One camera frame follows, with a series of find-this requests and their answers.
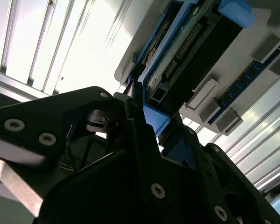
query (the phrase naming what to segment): mounting hole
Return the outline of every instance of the mounting hole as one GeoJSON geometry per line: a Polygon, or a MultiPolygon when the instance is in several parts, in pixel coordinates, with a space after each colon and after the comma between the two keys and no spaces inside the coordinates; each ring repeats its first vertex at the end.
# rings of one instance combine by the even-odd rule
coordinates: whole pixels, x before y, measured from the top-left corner
{"type": "Polygon", "coordinates": [[[225,195],[226,205],[230,211],[230,213],[234,217],[240,217],[241,214],[241,204],[238,201],[238,197],[233,192],[229,192],[225,195]]]}
{"type": "Polygon", "coordinates": [[[210,171],[206,171],[206,175],[209,176],[209,177],[213,176],[210,171]]]}
{"type": "Polygon", "coordinates": [[[165,93],[166,93],[165,90],[158,88],[157,91],[154,93],[153,98],[157,101],[160,101],[165,95],[165,93]]]}
{"type": "Polygon", "coordinates": [[[198,12],[199,12],[199,7],[197,7],[197,8],[194,10],[193,15],[196,15],[198,12]]]}

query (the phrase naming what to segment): black cable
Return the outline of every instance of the black cable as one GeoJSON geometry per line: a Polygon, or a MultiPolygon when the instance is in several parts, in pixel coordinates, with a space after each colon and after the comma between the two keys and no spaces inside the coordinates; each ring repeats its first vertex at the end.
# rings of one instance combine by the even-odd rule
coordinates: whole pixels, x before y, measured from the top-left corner
{"type": "Polygon", "coordinates": [[[76,163],[75,163],[73,154],[71,153],[71,149],[70,149],[69,144],[67,144],[67,150],[68,150],[68,153],[69,153],[70,160],[71,160],[71,162],[73,163],[73,164],[72,164],[72,167],[73,167],[74,171],[76,172],[76,171],[77,171],[77,167],[76,167],[76,163]]]}
{"type": "Polygon", "coordinates": [[[85,167],[85,163],[86,163],[86,160],[87,160],[87,157],[88,157],[91,145],[92,145],[92,139],[89,139],[88,143],[87,143],[87,147],[86,147],[84,155],[83,155],[83,158],[82,158],[82,161],[81,161],[81,164],[80,164],[79,170],[83,169],[85,167]]]}

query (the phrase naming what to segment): black metal bracket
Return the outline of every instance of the black metal bracket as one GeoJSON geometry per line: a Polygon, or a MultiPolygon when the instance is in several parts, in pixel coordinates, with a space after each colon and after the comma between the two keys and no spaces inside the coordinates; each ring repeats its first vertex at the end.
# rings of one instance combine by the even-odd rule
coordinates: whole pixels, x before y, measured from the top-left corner
{"type": "Polygon", "coordinates": [[[197,134],[186,126],[184,129],[187,130],[184,132],[185,144],[193,150],[195,170],[209,221],[238,223],[228,209],[210,155],[201,149],[197,134]]]}
{"type": "Polygon", "coordinates": [[[204,151],[210,155],[221,176],[221,189],[234,216],[244,224],[280,224],[280,215],[245,177],[226,153],[215,144],[207,144],[204,151]]]}
{"type": "Polygon", "coordinates": [[[35,168],[52,167],[66,148],[69,130],[73,132],[76,123],[93,111],[110,111],[112,102],[108,92],[94,86],[2,107],[0,158],[35,168]]]}

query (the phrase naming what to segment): silver screw head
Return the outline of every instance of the silver screw head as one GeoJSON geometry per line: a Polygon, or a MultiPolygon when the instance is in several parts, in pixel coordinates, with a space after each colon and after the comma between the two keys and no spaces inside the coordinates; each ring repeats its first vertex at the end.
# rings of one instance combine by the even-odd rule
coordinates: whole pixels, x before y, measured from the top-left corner
{"type": "Polygon", "coordinates": [[[216,205],[216,206],[214,207],[214,211],[215,211],[216,215],[217,215],[222,221],[224,221],[224,222],[227,221],[227,219],[228,219],[227,213],[225,212],[225,210],[224,210],[221,206],[216,205]]]}
{"type": "Polygon", "coordinates": [[[151,191],[154,196],[156,196],[159,199],[163,199],[165,197],[165,189],[158,183],[153,183],[151,185],[151,191]]]}
{"type": "Polygon", "coordinates": [[[218,146],[214,146],[214,148],[215,148],[215,151],[216,151],[217,153],[220,152],[220,149],[218,148],[218,146]]]}
{"type": "Polygon", "coordinates": [[[188,131],[191,133],[191,134],[195,134],[194,130],[192,128],[188,128],[188,131]]]}
{"type": "Polygon", "coordinates": [[[42,133],[39,137],[38,140],[41,144],[45,146],[52,146],[56,143],[57,139],[55,135],[51,133],[42,133]]]}
{"type": "Polygon", "coordinates": [[[99,93],[102,97],[104,97],[104,98],[107,98],[108,97],[108,95],[105,93],[105,92],[100,92],[99,93]]]}
{"type": "Polygon", "coordinates": [[[19,132],[25,128],[25,124],[19,119],[8,119],[4,122],[4,127],[11,132],[19,132]]]}
{"type": "Polygon", "coordinates": [[[197,8],[194,10],[193,15],[196,15],[198,12],[199,12],[199,7],[197,7],[197,8]]]}

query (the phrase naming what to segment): blue plastic part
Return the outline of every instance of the blue plastic part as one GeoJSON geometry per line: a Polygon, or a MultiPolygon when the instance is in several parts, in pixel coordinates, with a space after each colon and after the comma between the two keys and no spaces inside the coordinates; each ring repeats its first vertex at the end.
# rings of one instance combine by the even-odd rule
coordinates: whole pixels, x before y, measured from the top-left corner
{"type": "Polygon", "coordinates": [[[195,170],[195,158],[193,154],[193,148],[191,146],[186,146],[184,138],[179,137],[178,142],[175,144],[170,153],[166,158],[182,163],[187,161],[189,167],[195,170]]]}
{"type": "Polygon", "coordinates": [[[255,22],[247,0],[222,0],[218,11],[242,28],[248,28],[255,22]]]}
{"type": "Polygon", "coordinates": [[[150,124],[154,128],[154,134],[158,137],[164,128],[169,124],[170,117],[147,104],[143,105],[143,111],[146,123],[150,124]]]}

